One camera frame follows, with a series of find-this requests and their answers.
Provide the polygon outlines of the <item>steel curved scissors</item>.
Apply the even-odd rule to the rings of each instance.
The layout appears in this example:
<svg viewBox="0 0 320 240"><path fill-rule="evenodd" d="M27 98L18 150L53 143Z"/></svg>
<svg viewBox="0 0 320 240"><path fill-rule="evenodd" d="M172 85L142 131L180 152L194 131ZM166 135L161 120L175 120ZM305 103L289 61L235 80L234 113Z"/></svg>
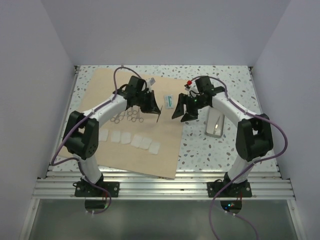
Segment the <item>steel curved scissors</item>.
<svg viewBox="0 0 320 240"><path fill-rule="evenodd" d="M162 113L162 109L163 109L163 105L162 105L161 108L160 108L160 113L158 114L158 117L157 117L157 119L156 119L156 123L159 122L159 119L160 119L160 116L161 116L161 113Z"/></svg>

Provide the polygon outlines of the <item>steel forceps clamp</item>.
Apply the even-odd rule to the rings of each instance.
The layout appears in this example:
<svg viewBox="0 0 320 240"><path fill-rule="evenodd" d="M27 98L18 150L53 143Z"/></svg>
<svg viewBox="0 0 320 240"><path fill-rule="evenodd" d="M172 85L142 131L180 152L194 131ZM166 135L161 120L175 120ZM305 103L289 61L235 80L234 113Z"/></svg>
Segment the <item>steel forceps clamp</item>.
<svg viewBox="0 0 320 240"><path fill-rule="evenodd" d="M140 108L138 108L136 110L136 115L130 121L133 123L135 123L135 122L142 123L144 121L144 118L140 115L140 113L141 113Z"/></svg>

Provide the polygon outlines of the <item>metal instrument tray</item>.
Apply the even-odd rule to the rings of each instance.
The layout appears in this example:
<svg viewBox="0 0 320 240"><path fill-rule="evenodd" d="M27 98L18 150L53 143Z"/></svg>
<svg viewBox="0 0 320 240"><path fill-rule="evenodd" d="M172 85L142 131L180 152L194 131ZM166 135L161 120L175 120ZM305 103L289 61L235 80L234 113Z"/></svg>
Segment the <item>metal instrument tray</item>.
<svg viewBox="0 0 320 240"><path fill-rule="evenodd" d="M214 127L215 127L215 124L217 122L218 117L220 117L219 127L216 131L216 134L213 134ZM219 110L217 110L213 107L210 107L208 109L205 134L209 137L221 138L223 135L224 122L225 122L225 115L222 112L220 112Z"/></svg>

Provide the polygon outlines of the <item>steel tweezers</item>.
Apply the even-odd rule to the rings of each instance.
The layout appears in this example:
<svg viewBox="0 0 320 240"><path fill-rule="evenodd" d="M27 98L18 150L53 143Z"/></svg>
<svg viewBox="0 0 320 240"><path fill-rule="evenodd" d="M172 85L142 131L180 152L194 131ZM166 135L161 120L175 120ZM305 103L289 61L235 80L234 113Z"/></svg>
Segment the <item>steel tweezers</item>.
<svg viewBox="0 0 320 240"><path fill-rule="evenodd" d="M213 129L214 135L216 135L217 129L219 128L219 123L220 123L220 116L217 118L217 121L216 121L214 129Z"/></svg>

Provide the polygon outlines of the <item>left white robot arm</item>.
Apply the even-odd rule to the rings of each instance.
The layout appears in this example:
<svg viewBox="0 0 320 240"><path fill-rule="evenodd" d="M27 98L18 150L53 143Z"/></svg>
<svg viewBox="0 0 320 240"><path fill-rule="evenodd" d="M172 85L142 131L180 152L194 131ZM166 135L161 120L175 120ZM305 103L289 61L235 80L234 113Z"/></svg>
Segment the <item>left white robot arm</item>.
<svg viewBox="0 0 320 240"><path fill-rule="evenodd" d="M84 112L73 111L69 115L62 145L77 159L87 182L86 190L92 196L99 196L104 190L104 184L100 181L102 173L95 158L100 127L112 117L134 106L139 107L142 113L161 114L152 90L153 84L153 80L131 76L127 84L116 89L99 105Z"/></svg>

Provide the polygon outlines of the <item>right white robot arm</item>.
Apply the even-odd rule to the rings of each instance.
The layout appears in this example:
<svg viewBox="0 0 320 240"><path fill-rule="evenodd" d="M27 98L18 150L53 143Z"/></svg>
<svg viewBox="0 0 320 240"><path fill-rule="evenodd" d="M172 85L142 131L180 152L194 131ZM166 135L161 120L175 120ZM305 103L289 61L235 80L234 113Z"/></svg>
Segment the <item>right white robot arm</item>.
<svg viewBox="0 0 320 240"><path fill-rule="evenodd" d="M236 127L235 149L236 160L223 180L223 192L235 196L241 185L248 179L249 172L257 160L273 149L273 137L270 119L265 114L247 110L229 94L227 86L222 83L214 86L211 76L198 76L189 80L180 93L172 119L190 122L198 119L199 110L205 107L214 108L223 113Z"/></svg>

